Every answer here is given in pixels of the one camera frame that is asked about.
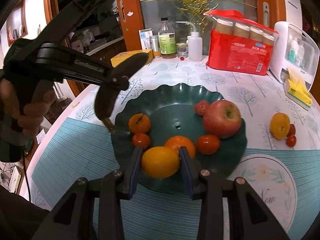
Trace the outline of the left hand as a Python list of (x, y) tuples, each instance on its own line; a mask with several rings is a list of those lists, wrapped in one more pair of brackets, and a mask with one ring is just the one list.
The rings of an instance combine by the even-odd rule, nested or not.
[(28, 137), (34, 137), (37, 134), (43, 117), (54, 100), (55, 93), (51, 88), (44, 93), (40, 102), (25, 105), (21, 114), (13, 85), (6, 79), (1, 80), (1, 102), (3, 102), (4, 111), (17, 120), (18, 125), (23, 128), (23, 134)]

